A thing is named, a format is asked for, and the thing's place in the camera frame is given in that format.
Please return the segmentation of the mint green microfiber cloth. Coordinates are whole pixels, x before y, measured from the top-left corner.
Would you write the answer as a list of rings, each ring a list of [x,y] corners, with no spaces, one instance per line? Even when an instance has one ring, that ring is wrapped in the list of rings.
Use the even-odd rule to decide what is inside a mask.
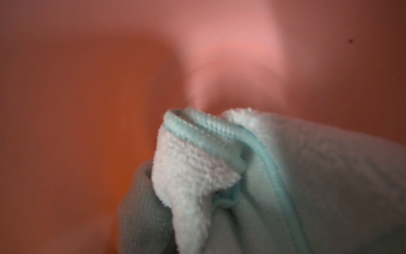
[[[122,254],[403,254],[406,149],[250,109],[165,113],[119,206]]]

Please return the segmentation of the pink plastic bucket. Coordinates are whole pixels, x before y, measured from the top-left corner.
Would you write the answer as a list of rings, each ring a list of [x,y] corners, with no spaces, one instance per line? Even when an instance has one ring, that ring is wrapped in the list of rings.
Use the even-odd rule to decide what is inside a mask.
[[[406,141],[405,1],[2,1],[1,253],[114,254],[166,110]]]

